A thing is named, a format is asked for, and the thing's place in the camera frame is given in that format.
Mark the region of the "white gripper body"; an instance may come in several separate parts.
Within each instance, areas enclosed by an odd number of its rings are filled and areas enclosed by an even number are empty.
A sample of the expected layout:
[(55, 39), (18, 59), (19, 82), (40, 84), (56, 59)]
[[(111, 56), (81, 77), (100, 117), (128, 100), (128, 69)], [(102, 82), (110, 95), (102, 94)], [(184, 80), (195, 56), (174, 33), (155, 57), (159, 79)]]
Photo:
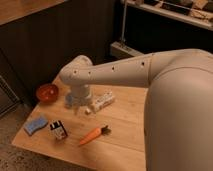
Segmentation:
[(92, 93), (89, 85), (71, 86), (70, 96), (73, 106), (87, 106), (92, 102)]

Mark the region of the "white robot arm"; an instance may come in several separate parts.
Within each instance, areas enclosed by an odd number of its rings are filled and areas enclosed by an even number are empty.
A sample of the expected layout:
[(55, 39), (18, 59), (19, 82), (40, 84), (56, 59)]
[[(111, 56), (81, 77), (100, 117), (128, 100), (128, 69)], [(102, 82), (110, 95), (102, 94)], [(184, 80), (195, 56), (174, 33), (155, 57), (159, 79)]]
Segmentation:
[(90, 85), (144, 87), (147, 171), (213, 171), (213, 54), (148, 53), (94, 65), (79, 55), (59, 72), (83, 105)]

